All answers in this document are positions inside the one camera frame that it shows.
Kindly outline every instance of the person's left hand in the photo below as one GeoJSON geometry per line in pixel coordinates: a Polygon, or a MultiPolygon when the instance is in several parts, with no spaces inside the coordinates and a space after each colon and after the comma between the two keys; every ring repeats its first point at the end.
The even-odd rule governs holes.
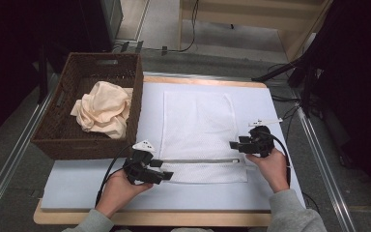
{"type": "Polygon", "coordinates": [[[150,189],[153,184],[132,185],[124,170],[114,173],[104,188],[96,210],[111,218],[115,212],[125,207],[134,196],[150,189]]]}

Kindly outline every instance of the white mesh fabric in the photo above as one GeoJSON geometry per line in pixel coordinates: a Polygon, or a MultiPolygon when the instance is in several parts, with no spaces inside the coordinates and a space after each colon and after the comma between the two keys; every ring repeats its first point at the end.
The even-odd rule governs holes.
{"type": "Polygon", "coordinates": [[[161,160],[239,159],[238,163],[165,163],[172,182],[246,182],[243,155],[232,150],[237,125],[228,95],[201,92],[164,92],[161,160]]]}

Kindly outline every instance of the beige cloth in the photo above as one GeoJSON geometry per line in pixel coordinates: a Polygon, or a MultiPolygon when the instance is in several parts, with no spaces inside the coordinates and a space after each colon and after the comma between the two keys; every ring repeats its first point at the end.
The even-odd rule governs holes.
{"type": "Polygon", "coordinates": [[[90,94],[76,101],[71,115],[76,116],[84,131],[103,132],[115,139],[125,138],[132,91],[132,88],[99,81],[90,94]]]}

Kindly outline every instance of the black electronic device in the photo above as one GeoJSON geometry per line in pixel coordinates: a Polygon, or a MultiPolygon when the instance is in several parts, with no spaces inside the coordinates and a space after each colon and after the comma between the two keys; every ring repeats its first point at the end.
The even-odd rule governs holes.
{"type": "Polygon", "coordinates": [[[267,157],[273,145],[273,138],[270,129],[267,126],[259,126],[249,131],[251,136],[239,136],[240,142],[230,142],[232,149],[241,153],[259,154],[261,158],[267,157]]]}
{"type": "Polygon", "coordinates": [[[162,180],[168,181],[173,176],[173,172],[157,172],[150,167],[161,167],[163,161],[153,159],[153,155],[147,151],[134,150],[131,157],[126,158],[123,169],[125,169],[128,180],[134,184],[135,181],[150,184],[160,184],[162,180]]]}

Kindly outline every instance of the wooden table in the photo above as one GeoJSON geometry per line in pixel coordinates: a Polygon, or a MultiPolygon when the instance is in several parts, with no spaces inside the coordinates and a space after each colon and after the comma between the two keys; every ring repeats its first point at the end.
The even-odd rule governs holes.
{"type": "MultiPolygon", "coordinates": [[[[252,88],[267,88],[263,83],[239,82],[196,78],[172,78],[164,76],[145,76],[145,82],[183,83],[200,85],[227,85],[252,88]]],[[[42,200],[34,214],[37,224],[78,224],[88,212],[44,212],[42,200]]],[[[137,226],[268,226],[271,222],[270,211],[125,211],[116,213],[112,221],[118,225],[137,226]]]]}
{"type": "MultiPolygon", "coordinates": [[[[181,0],[179,48],[183,19],[191,20],[196,0],[181,0]]],[[[278,30],[288,61],[301,55],[310,35],[322,25],[332,0],[199,0],[197,19],[278,30]]]]}

